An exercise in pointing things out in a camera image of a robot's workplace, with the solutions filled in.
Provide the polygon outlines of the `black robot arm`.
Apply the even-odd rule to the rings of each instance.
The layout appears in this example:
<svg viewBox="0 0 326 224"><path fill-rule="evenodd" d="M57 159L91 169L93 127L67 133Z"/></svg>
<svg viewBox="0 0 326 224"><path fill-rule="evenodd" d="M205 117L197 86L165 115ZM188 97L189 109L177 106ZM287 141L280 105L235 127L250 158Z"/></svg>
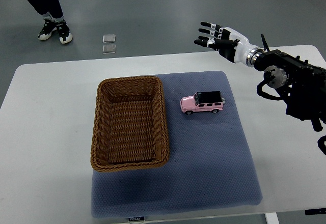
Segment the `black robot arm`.
<svg viewBox="0 0 326 224"><path fill-rule="evenodd" d="M253 57L254 68L263 71L257 94L268 100L283 100L286 114L301 121L310 120L314 131L325 123L325 68L314 66L300 56L293 57L278 49L270 50L261 36L263 53Z"/></svg>

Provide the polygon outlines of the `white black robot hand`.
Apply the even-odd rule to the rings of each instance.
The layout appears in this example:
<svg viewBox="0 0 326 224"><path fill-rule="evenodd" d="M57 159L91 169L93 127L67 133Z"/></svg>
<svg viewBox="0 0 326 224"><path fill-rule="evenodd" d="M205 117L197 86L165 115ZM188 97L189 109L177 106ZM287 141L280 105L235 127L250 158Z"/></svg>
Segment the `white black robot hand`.
<svg viewBox="0 0 326 224"><path fill-rule="evenodd" d="M263 53L263 49L251 44L247 37L229 27L222 27L209 22L201 22L200 33L195 44L217 51L220 56L232 63L243 63L253 67L255 59Z"/></svg>

